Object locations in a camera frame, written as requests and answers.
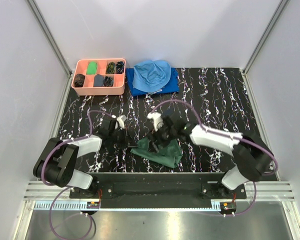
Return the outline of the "dark green cloth napkin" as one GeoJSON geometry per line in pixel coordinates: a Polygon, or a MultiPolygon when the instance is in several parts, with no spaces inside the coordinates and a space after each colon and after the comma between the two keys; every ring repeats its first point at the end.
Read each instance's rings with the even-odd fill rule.
{"type": "Polygon", "coordinates": [[[133,147],[130,152],[139,157],[172,169],[179,165],[183,157],[182,150],[176,139],[173,139],[165,147],[155,148],[154,143],[145,137],[140,139],[137,142],[137,147],[133,147]]]}

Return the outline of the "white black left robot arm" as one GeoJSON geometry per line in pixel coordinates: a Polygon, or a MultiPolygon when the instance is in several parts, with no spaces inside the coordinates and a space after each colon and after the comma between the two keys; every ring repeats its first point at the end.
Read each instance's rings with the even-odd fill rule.
{"type": "Polygon", "coordinates": [[[125,127],[124,115],[102,123],[92,134],[76,140],[48,140],[33,167],[34,177],[40,178],[46,185],[59,188],[72,187],[82,197],[102,196],[102,187],[98,178],[76,169],[77,159],[105,148],[135,148],[137,144],[125,127]]]}

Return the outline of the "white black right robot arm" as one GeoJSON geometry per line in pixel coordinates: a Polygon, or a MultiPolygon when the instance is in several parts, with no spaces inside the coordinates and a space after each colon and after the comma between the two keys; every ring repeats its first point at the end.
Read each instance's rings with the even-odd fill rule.
{"type": "Polygon", "coordinates": [[[219,150],[234,158],[235,167],[226,171],[217,185],[222,198],[229,198],[242,184],[262,180],[273,161],[273,153],[255,133],[226,132],[158,112],[149,113],[147,118],[153,124],[149,137],[156,148],[181,140],[219,150]]]}

